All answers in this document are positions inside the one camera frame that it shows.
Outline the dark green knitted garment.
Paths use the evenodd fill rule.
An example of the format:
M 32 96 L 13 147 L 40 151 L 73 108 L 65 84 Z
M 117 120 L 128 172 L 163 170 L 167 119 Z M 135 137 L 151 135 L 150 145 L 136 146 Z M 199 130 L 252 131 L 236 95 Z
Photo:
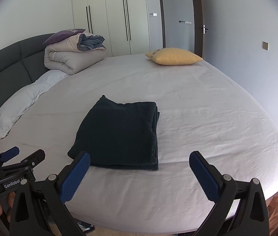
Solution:
M 84 151 L 92 166 L 156 171 L 159 116 L 155 102 L 122 104 L 102 96 L 81 122 L 67 155 L 74 159 Z

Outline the white bed pillow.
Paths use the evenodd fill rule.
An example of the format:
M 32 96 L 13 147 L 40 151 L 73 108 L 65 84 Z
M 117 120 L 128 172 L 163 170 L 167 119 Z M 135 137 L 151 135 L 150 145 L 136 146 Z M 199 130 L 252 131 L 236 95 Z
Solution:
M 0 107 L 0 140 L 5 138 L 19 118 L 39 99 L 68 74 L 60 70 L 49 70 L 34 83 L 14 93 Z

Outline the white bed sheet mattress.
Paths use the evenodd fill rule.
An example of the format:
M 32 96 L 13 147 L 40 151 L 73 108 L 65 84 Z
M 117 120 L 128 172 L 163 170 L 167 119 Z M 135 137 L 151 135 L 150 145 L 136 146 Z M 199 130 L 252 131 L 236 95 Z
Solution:
M 155 102 L 157 171 L 90 167 L 67 203 L 80 220 L 107 229 L 170 234 L 197 229 L 212 208 L 188 164 L 199 151 L 222 174 L 259 179 L 264 196 L 278 192 L 278 129 L 241 86 L 208 62 L 162 66 L 143 54 L 107 58 L 66 77 L 0 139 L 0 152 L 19 147 L 18 159 L 38 149 L 43 180 L 71 162 L 83 118 L 101 96 L 116 103 Z

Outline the orange plastic bag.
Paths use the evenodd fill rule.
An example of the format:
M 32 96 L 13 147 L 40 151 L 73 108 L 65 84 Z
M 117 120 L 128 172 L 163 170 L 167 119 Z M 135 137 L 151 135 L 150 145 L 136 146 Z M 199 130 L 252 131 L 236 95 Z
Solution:
M 270 236 L 278 235 L 278 196 L 274 196 L 269 202 L 269 230 Z

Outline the dark grey padded headboard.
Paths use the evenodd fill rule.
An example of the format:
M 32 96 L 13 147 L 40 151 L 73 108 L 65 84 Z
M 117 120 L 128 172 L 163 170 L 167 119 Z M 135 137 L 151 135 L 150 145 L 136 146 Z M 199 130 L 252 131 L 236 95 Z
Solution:
M 17 90 L 34 83 L 48 71 L 43 61 L 43 43 L 50 36 L 30 37 L 0 50 L 0 107 Z

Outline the folded beige grey duvet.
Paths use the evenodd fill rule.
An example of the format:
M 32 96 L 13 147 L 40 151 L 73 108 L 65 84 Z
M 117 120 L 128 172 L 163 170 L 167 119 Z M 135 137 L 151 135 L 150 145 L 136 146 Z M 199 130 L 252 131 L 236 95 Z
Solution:
M 79 38 L 76 44 L 72 36 L 55 44 L 44 45 L 44 66 L 47 69 L 73 75 L 105 58 L 103 36 L 85 31 L 75 37 Z

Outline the purple cushion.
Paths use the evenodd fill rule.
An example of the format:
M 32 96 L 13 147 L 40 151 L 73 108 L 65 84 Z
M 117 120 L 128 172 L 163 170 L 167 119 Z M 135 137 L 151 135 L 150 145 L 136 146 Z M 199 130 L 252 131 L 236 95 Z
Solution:
M 67 38 L 73 36 L 73 43 L 77 43 L 79 38 L 76 38 L 76 35 L 83 34 L 86 30 L 85 29 L 66 29 L 59 31 L 53 35 L 51 35 L 46 41 L 43 42 L 43 45 L 51 45 L 58 43 L 60 41 L 64 41 Z

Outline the yellow throw pillow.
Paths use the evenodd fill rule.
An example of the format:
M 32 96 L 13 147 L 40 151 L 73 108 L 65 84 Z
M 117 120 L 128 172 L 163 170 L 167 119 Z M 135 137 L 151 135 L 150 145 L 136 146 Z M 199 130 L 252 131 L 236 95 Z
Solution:
M 163 48 L 146 53 L 145 56 L 159 65 L 192 65 L 203 61 L 200 56 L 179 48 Z

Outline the dark brown wooden door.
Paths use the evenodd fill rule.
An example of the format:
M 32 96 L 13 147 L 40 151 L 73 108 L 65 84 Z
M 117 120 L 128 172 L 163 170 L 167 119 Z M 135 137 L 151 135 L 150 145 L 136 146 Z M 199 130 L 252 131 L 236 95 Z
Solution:
M 162 45 L 205 57 L 207 31 L 202 0 L 160 0 Z

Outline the cream built-in wardrobe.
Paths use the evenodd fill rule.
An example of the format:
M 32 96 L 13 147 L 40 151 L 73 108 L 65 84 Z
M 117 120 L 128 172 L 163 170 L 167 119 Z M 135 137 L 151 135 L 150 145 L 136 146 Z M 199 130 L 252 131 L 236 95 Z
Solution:
M 75 28 L 104 37 L 107 56 L 150 51 L 146 0 L 72 0 Z

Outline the upper beige wall switch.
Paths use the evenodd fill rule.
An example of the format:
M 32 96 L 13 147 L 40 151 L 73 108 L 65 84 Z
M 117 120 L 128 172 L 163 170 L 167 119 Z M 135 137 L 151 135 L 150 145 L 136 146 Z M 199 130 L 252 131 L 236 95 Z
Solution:
M 268 50 L 269 50 L 269 44 L 268 44 L 267 42 L 264 41 L 264 42 L 262 43 L 262 48 L 268 51 Z

